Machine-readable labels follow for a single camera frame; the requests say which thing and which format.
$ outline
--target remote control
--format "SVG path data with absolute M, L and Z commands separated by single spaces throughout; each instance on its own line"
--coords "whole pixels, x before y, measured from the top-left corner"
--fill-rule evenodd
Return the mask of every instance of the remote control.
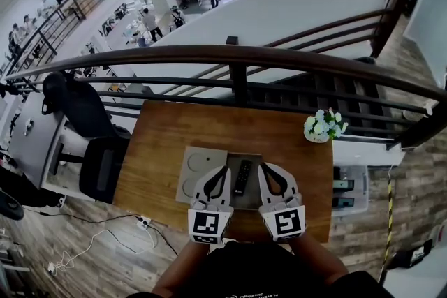
M 245 185 L 247 184 L 247 180 L 250 174 L 251 161 L 243 160 L 240 162 L 239 172 L 237 174 L 236 183 L 235 183 L 235 195 L 243 196 L 245 191 Z

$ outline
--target chair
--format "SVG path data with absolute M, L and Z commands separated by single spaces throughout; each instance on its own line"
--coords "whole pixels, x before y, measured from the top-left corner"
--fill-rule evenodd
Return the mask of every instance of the chair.
M 71 156 L 73 162 L 82 163 L 81 192 L 111 204 L 130 133 L 110 122 L 101 98 L 86 82 L 75 81 L 65 73 L 51 73 L 43 82 L 43 93 L 50 111 L 61 110 L 75 132 L 90 139 L 83 158 Z M 57 161 L 70 157 L 61 153 L 63 146 L 59 148 Z

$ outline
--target wooden tabletop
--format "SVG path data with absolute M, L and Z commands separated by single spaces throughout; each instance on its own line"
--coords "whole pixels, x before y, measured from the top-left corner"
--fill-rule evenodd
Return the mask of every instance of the wooden tabletop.
M 290 172 L 306 209 L 308 231 L 327 242 L 332 211 L 332 143 L 303 135 L 307 115 L 214 105 L 146 101 L 127 149 L 114 204 L 188 231 L 189 206 L 175 201 L 186 146 L 260 153 Z M 269 238 L 257 211 L 236 210 L 226 236 Z

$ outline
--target circular indentation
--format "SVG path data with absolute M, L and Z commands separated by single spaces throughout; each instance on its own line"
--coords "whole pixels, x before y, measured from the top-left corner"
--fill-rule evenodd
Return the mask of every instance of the circular indentation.
M 183 194 L 185 194 L 188 198 L 192 198 L 194 196 L 194 189 L 196 188 L 196 182 L 197 180 L 194 180 L 192 178 L 187 178 L 185 181 L 183 181 L 182 191 Z
M 194 153 L 188 158 L 188 168 L 193 172 L 202 172 L 206 166 L 206 157 L 199 153 Z

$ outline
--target wood plank floor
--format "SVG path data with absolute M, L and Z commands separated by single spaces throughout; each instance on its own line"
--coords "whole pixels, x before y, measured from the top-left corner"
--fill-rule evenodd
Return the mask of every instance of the wood plank floor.
M 407 20 L 401 19 L 382 55 L 381 66 L 395 68 L 433 83 L 431 73 L 416 46 L 402 38 Z M 389 97 L 408 103 L 419 98 L 387 90 Z M 408 153 L 402 164 L 391 170 L 394 193 L 394 227 L 392 249 L 422 242 L 430 230 L 447 218 L 447 131 L 438 134 L 417 150 Z M 351 271 L 364 269 L 379 277 L 388 227 L 388 168 L 370 170 L 369 210 L 365 214 L 333 218 L 330 241 L 326 245 L 337 254 Z M 57 213 L 57 209 L 44 209 Z M 67 199 L 61 210 L 90 220 L 103 220 L 125 214 L 103 203 L 88 203 Z M 73 257 L 85 250 L 91 236 L 107 228 L 135 251 L 150 245 L 150 238 L 138 229 L 134 218 L 121 218 L 100 225 L 83 223 L 65 216 L 43 217 L 27 212 L 24 220 L 0 218 L 0 224 L 23 245 L 32 273 L 27 277 L 51 297 L 125 297 L 140 291 L 150 291 L 159 275 L 175 255 L 158 238 L 158 245 L 141 255 L 134 255 L 116 244 L 108 234 L 97 237 L 91 250 L 75 260 L 75 267 L 58 272 L 56 277 L 46 272 L 49 261 L 57 262 L 67 250 Z M 180 250 L 187 242 L 185 234 L 156 224 L 168 241 Z

